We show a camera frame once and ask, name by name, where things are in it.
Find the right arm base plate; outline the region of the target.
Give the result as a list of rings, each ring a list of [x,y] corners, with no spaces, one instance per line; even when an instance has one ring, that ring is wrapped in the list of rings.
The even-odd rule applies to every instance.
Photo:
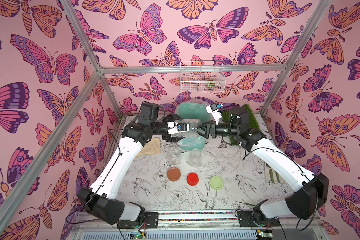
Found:
[[[268,219],[261,212],[249,210],[235,210],[240,227],[280,227],[280,222],[276,219]]]

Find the green lid peanut jar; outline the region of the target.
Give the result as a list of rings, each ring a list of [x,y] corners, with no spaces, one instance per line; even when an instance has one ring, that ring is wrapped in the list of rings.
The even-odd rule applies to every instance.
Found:
[[[176,137],[198,137],[199,134],[197,133],[197,128],[201,125],[201,121],[198,119],[183,119],[180,120],[180,123],[187,123],[189,124],[190,130],[188,132],[183,132],[179,134],[174,134]]]

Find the red lid peanut jar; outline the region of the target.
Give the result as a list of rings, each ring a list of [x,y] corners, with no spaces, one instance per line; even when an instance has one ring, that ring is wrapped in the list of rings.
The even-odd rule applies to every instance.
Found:
[[[201,151],[199,149],[192,149],[189,154],[189,165],[191,167],[197,168],[201,164]]]

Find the brown jar lid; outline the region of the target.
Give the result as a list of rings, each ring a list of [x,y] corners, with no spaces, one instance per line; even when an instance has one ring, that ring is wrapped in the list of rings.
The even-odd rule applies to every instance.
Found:
[[[181,171],[176,167],[172,167],[167,171],[167,177],[169,181],[176,182],[181,178]]]

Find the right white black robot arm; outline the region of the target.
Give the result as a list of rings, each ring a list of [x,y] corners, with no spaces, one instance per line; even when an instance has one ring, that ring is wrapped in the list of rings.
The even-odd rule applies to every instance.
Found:
[[[313,218],[319,208],[327,201],[329,179],[316,175],[279,151],[275,144],[261,131],[250,127],[251,114],[244,107],[230,109],[230,120],[222,122],[222,105],[206,106],[206,111],[213,120],[198,127],[198,134],[204,138],[218,136],[233,137],[248,153],[262,159],[279,174],[293,190],[285,198],[266,200],[254,207],[254,217],[261,222],[294,215],[301,220]]]

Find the green object in basket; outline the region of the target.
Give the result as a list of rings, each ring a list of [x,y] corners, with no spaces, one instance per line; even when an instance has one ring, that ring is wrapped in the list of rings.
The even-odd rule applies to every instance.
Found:
[[[215,85],[216,85],[215,81],[209,80],[209,81],[206,81],[205,88],[206,88],[207,91],[212,91],[212,90],[215,89]]]

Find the red jar lid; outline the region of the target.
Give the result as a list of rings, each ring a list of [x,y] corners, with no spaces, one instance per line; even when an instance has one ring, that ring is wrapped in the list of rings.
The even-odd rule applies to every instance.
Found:
[[[189,173],[187,175],[187,183],[190,186],[196,186],[199,183],[199,176],[196,173]]]

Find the clear plastic bin liner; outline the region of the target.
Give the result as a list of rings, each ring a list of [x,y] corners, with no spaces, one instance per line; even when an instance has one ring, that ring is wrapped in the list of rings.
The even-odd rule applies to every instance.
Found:
[[[209,105],[200,99],[193,99],[181,103],[175,110],[176,115],[182,118],[185,123],[190,124],[190,131],[186,132],[185,137],[177,142],[181,149],[191,151],[204,148],[207,139],[197,133],[196,127],[214,119],[212,114],[207,112],[206,107]]]

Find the left beige cloth glove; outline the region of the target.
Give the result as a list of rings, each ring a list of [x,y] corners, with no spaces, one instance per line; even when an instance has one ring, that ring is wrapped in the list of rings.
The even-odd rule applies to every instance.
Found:
[[[161,142],[159,138],[152,138],[150,142],[146,143],[136,157],[152,156],[161,153]]]

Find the green artificial grass mat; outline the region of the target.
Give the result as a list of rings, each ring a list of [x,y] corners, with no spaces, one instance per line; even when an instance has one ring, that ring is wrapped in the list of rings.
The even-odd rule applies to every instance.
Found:
[[[256,129],[258,131],[261,131],[261,128],[259,126],[259,123],[256,119],[256,116],[254,114],[254,112],[252,111],[251,107],[249,104],[244,104],[242,106],[238,105],[238,104],[233,104],[233,103],[229,103],[229,104],[223,104],[223,107],[221,109],[221,113],[222,113],[222,118],[224,122],[228,123],[230,122],[230,115],[229,115],[229,110],[233,109],[234,107],[242,107],[243,109],[245,109],[248,114],[249,114],[249,126],[252,129]],[[232,137],[229,137],[229,139],[225,140],[224,138],[228,138],[228,137],[222,137],[221,142],[224,143],[225,145],[230,145],[230,146],[235,146],[238,145],[235,140]]]

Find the mint green trash bin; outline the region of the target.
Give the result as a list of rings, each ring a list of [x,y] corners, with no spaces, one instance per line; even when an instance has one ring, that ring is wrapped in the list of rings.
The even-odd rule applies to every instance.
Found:
[[[207,113],[206,106],[206,104],[202,104],[201,102],[181,103],[177,107],[175,114],[183,119],[198,119],[201,123],[206,123],[213,120],[212,115]],[[178,141],[177,144],[185,151],[191,151],[192,149],[199,149],[201,151],[205,146],[205,142],[205,138],[198,136],[184,138]]]

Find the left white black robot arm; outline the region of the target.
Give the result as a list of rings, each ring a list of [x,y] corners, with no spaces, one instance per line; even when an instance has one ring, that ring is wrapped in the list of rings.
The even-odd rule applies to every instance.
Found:
[[[120,221],[129,221],[137,226],[143,223],[143,207],[117,200],[127,170],[154,136],[162,136],[163,140],[176,143],[192,130],[190,124],[176,114],[159,120],[161,110],[163,107],[160,105],[142,103],[139,114],[124,127],[117,150],[103,172],[90,187],[80,190],[78,199],[83,211],[110,225]]]

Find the light green jar lid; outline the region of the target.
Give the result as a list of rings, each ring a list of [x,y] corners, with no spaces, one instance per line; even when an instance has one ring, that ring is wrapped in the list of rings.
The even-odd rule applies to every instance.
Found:
[[[220,176],[212,176],[209,184],[213,190],[220,191],[224,187],[224,180]]]

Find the peanut jar clear plastic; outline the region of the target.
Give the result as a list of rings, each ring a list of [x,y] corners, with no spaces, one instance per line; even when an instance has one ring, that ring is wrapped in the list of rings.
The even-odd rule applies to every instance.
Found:
[[[167,160],[172,166],[176,166],[181,161],[181,152],[177,147],[170,147],[167,151]]]

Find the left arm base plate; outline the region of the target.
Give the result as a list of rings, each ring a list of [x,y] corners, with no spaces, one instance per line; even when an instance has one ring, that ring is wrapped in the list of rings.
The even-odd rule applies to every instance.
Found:
[[[140,215],[136,221],[118,221],[118,227],[120,229],[157,229],[158,223],[158,212],[145,212],[144,215]]]

